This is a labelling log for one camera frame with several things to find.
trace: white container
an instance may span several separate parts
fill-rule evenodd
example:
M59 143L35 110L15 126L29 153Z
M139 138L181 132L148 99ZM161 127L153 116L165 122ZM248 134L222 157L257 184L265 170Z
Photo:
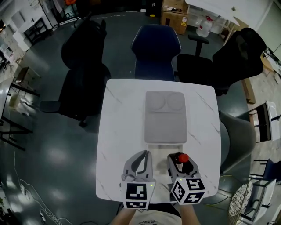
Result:
M207 37L212 29L213 24L213 20L209 16L206 16L206 19L204 19L201 22L201 25L197 28L196 33L199 36Z

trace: person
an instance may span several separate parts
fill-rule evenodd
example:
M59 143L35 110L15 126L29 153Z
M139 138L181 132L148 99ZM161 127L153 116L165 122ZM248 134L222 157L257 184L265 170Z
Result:
M110 225L200 225L192 205L180 205L180 214L123 208Z

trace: black chair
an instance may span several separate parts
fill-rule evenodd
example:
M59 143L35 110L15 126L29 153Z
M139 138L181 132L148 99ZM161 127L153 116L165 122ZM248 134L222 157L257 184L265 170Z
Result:
M101 62L106 34L105 21L99 25L90 20L90 15L74 31L61 49L62 60L71 70L58 101L42 101L42 112L74 118L81 127L86 126L87 116L101 112L105 84L110 78L108 68Z
M223 112L220 112L220 121L226 128L221 130L221 137L228 135L230 143L229 149L223 149L223 146L221 149L221 151L228 151L220 167L221 173L224 174L251 154L256 145L256 131L250 122Z
M135 78L175 81L172 59L181 51L174 29L164 25L144 25L138 31L132 51L136 55Z
M271 159L268 159L268 160L254 160L254 162L259 162L260 165L266 165L263 175L250 174L251 176L260 177L260 178L255 178L256 180L271 181L276 179L276 182L281 181L281 161L274 163Z
M196 56L178 56L177 75L181 82L212 86L216 95L220 96L227 93L231 84L263 71L260 56L266 45L251 28L236 31L226 45L213 55L213 62L199 57L200 46L207 44L208 40L199 36L190 39L198 41L198 50Z

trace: blue chair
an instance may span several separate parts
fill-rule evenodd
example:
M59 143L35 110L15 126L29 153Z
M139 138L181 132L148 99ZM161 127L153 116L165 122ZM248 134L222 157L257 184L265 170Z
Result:
M262 178L255 178L256 180L271 181L276 179L276 182L281 181L281 161L278 163L272 162L271 159L268 160L254 160L255 162L260 162L260 165L266 165L263 175L250 174L252 176L258 176Z
M165 25L144 25L138 31L132 51L136 55L135 78L175 81L172 59L181 51L174 29Z

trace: chair armrest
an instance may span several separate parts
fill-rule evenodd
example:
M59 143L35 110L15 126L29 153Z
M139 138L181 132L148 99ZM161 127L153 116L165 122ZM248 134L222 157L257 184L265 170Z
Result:
M58 101L42 101L40 102L39 109L44 113L57 113L60 109L61 102Z
M188 35L188 38L190 40L194 40L194 41L198 41L198 42L202 42L204 44L210 44L210 42L208 41L208 39L204 38L204 37L201 37L197 34L189 34Z

